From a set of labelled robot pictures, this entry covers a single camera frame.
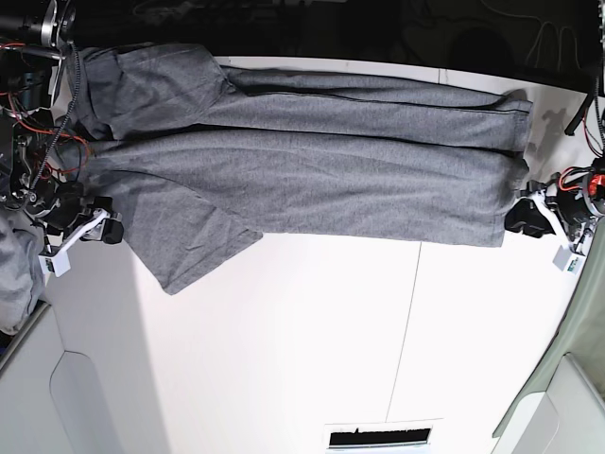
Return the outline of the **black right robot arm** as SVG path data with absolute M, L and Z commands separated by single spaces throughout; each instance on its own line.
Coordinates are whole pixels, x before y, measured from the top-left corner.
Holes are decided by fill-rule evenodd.
M 1 4 L 1 204 L 50 235 L 118 244 L 112 200 L 85 196 L 78 180 L 89 144 L 51 113 L 75 56 L 75 18 L 71 1 Z

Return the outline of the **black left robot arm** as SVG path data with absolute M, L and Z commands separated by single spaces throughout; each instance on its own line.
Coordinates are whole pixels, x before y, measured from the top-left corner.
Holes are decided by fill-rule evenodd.
M 577 243 L 604 219 L 604 3 L 602 1 L 483 1 L 489 11 L 538 24 L 523 65 L 541 77 L 540 65 L 552 57 L 554 78 L 586 91 L 566 137 L 579 135 L 592 162 L 553 173 L 544 183 L 531 181 L 506 216 L 508 231 L 531 237 L 562 231 L 564 243 Z

